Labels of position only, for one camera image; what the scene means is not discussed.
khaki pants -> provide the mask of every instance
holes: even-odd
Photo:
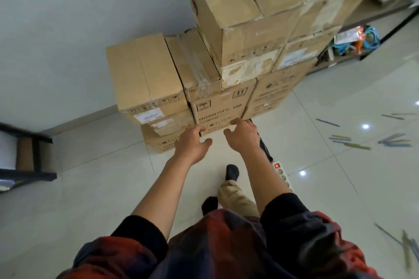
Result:
[[[256,204],[243,194],[243,191],[233,180],[228,180],[220,186],[217,197],[223,208],[240,216],[260,216]]]

tile floor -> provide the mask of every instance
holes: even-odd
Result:
[[[396,237],[405,229],[419,241],[419,116],[403,121],[380,116],[419,114],[417,31],[415,20],[368,59],[306,77],[279,108],[253,119],[302,201],[337,221],[343,237],[359,245],[367,263],[387,279],[419,277],[416,261],[407,274],[401,248],[374,226]],[[377,144],[393,133],[405,133],[413,147]],[[372,150],[333,143],[328,139],[332,134],[350,136]],[[216,194],[229,163],[239,167],[238,183],[253,198],[239,155],[222,132],[211,137],[207,157],[186,179],[172,234],[201,218],[200,203]],[[173,155],[147,148],[139,127],[120,114],[59,134],[54,141],[59,178],[0,198],[3,278],[52,278],[70,267],[81,245],[111,233],[132,211]]]

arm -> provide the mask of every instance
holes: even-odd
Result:
[[[118,228],[108,237],[84,245],[72,269],[58,278],[147,278],[167,253],[167,239],[186,175],[201,161],[212,139],[199,141],[202,126],[186,129],[175,142],[175,154],[159,178]]]
[[[236,129],[234,132],[226,129],[224,135],[229,146],[244,160],[256,205],[262,215],[268,203],[281,194],[290,193],[291,190],[260,148],[256,125],[250,120],[239,118],[234,119],[231,124],[237,125]]]
[[[153,223],[169,239],[181,197],[186,175],[192,165],[201,161],[212,144],[212,139],[199,141],[199,132],[205,128],[195,126],[185,130],[175,142],[175,154],[167,161],[154,185],[135,208],[132,215]]]
[[[298,278],[378,278],[362,251],[342,239],[337,223],[309,212],[288,189],[259,147],[250,121],[235,119],[224,131],[228,144],[243,157],[273,259]]]

person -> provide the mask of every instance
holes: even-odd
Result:
[[[229,165],[218,196],[202,205],[204,217],[167,242],[186,175],[212,144],[199,140],[204,127],[187,129],[132,214],[84,245],[58,278],[379,278],[338,224],[291,192],[260,148],[256,126],[239,118],[231,124],[235,130],[224,134],[243,158],[256,203]]]

hand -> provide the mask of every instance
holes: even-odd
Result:
[[[254,148],[260,149],[259,142],[261,138],[258,135],[258,128],[254,123],[250,120],[236,118],[230,124],[237,125],[234,131],[230,129],[224,130],[224,136],[231,149],[240,154]]]
[[[174,156],[185,160],[191,166],[201,161],[212,145],[211,138],[200,142],[199,133],[204,130],[205,127],[197,125],[186,129],[179,140],[175,141]]]

